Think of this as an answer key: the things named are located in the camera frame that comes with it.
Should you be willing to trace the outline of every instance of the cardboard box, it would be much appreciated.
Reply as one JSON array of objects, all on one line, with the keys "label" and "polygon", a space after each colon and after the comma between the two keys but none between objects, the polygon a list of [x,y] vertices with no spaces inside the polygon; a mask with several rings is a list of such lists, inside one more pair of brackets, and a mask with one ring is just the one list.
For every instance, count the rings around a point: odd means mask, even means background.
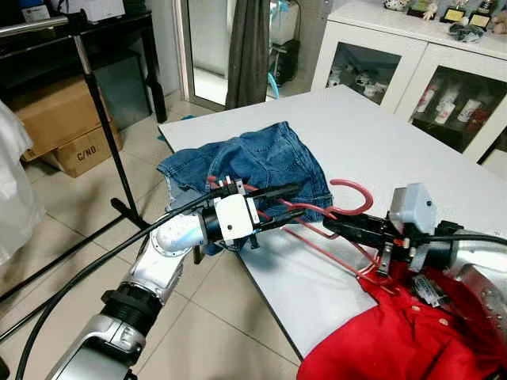
[{"label": "cardboard box", "polygon": [[8,103],[25,125],[33,147],[23,154],[31,161],[100,127],[86,83],[70,78],[23,93]]},{"label": "cardboard box", "polygon": [[[116,146],[120,150],[122,147],[121,137],[118,135],[113,123],[111,123],[111,128]],[[45,154],[42,159],[69,176],[76,178],[109,157],[111,157],[111,151],[105,139],[104,131],[102,127],[99,127],[67,144],[59,146],[52,152]]]}]

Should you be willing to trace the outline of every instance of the red cloth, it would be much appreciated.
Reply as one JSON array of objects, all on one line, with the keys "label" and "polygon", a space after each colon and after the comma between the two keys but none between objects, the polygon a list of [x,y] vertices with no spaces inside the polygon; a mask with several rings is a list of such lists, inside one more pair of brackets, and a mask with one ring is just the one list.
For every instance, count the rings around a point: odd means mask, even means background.
[{"label": "red cloth", "polygon": [[314,348],[301,364],[298,380],[473,380],[484,379],[506,364],[504,348],[484,322],[482,309],[456,282],[436,271],[428,273],[452,299],[458,298],[457,306],[471,309],[461,309],[463,315],[472,316],[469,323],[411,295],[405,264],[392,263],[391,269],[398,295],[360,280],[379,305]]}]

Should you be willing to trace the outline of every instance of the white plastic bag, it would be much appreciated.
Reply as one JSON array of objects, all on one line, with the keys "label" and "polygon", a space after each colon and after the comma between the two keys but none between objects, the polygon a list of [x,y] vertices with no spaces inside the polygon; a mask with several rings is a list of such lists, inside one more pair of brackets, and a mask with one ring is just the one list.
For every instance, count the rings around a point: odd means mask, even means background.
[{"label": "white plastic bag", "polygon": [[45,213],[19,162],[31,146],[21,121],[0,101],[0,264],[30,239]]}]

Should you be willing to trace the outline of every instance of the gray curtain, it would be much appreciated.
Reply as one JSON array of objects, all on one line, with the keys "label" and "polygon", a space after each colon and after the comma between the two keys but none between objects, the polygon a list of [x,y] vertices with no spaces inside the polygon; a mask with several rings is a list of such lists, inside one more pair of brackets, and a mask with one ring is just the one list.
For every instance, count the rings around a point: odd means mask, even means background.
[{"label": "gray curtain", "polygon": [[229,50],[226,109],[265,101],[269,68],[269,0],[238,0]]}]

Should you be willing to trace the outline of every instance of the black table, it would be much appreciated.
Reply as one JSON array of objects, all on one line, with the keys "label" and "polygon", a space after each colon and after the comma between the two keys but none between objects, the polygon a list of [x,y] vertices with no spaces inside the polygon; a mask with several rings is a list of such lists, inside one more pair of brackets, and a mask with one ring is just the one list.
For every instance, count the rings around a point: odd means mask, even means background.
[{"label": "black table", "polygon": [[[122,44],[141,36],[147,65],[146,84],[151,89],[155,115],[159,123],[166,121],[151,12],[87,24],[80,34],[92,65],[94,56],[107,55],[108,51],[119,49]],[[33,86],[34,82],[52,82],[76,75],[79,70],[78,55],[68,25],[0,39],[0,91],[3,94]]]}]

